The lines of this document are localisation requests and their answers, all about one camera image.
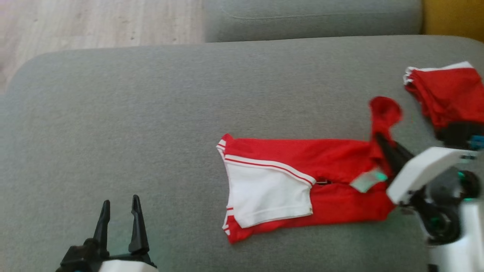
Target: gray sofa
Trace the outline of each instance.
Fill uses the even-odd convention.
[[[382,95],[404,111],[394,138],[421,152],[440,143],[404,90],[403,72],[463,60],[484,75],[482,43],[421,35],[36,57],[0,105],[2,268],[54,271],[70,245],[93,235],[105,199],[108,249],[127,252],[138,194],[161,272],[424,272],[418,222],[398,209],[384,222],[281,229],[230,245],[215,145],[225,133],[367,140],[367,102]],[[466,167],[484,177],[482,162]]]

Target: clothing tag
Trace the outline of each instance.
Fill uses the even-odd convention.
[[[383,174],[380,168],[377,167],[369,172],[359,175],[350,183],[350,185],[358,190],[358,192],[366,193],[371,187],[373,187],[373,185],[377,184],[378,182],[386,181],[387,179],[388,177]]]

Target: garment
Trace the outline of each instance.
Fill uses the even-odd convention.
[[[469,62],[442,68],[408,67],[403,78],[436,132],[451,122],[484,124],[484,86]]]
[[[379,176],[392,173],[374,139],[391,143],[398,104],[370,102],[372,139],[252,139],[226,134],[217,145],[229,179],[223,229],[230,243],[280,227],[384,220],[394,208]],[[357,184],[370,184],[362,189]]]

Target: light wood floor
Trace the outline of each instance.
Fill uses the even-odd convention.
[[[201,1],[0,0],[0,94],[46,52],[202,43]]]

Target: white stripe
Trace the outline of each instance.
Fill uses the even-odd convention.
[[[226,159],[231,159],[231,160],[237,160],[237,161],[241,161],[241,163],[238,163],[238,162],[233,162],[233,161],[228,161],[228,160],[225,160],[226,163],[228,164],[234,164],[234,165],[240,165],[240,166],[246,166],[246,167],[254,167],[254,168],[269,168],[269,169],[273,169],[273,170],[278,170],[278,171],[281,171],[281,172],[284,172],[288,175],[290,175],[291,177],[293,177],[294,179],[296,180],[299,180],[301,182],[304,182],[305,184],[309,185],[307,181],[305,181],[304,179],[307,179],[308,181],[310,181],[312,184],[316,183],[316,179],[307,175],[307,174],[304,174],[294,168],[292,168],[291,166],[289,165],[286,165],[286,164],[283,164],[283,163],[280,163],[280,162],[275,162],[275,161],[264,161],[264,160],[254,160],[254,159],[248,159],[248,158],[244,158],[244,157],[239,157],[239,156],[234,156],[234,155],[225,155],[225,158]],[[269,166],[256,166],[256,165],[251,165],[251,164],[245,164],[245,163],[253,163],[253,164],[262,164],[262,165],[269,165]]]
[[[422,72],[430,72],[430,71],[440,71],[440,70],[451,70],[451,69],[460,69],[460,68],[474,68],[468,61],[463,61],[451,65],[447,65],[441,68],[416,68],[416,67],[407,67],[405,69],[405,75],[403,76],[403,84],[407,85],[411,83],[413,80],[409,79],[408,77],[412,74],[413,70],[422,71]]]

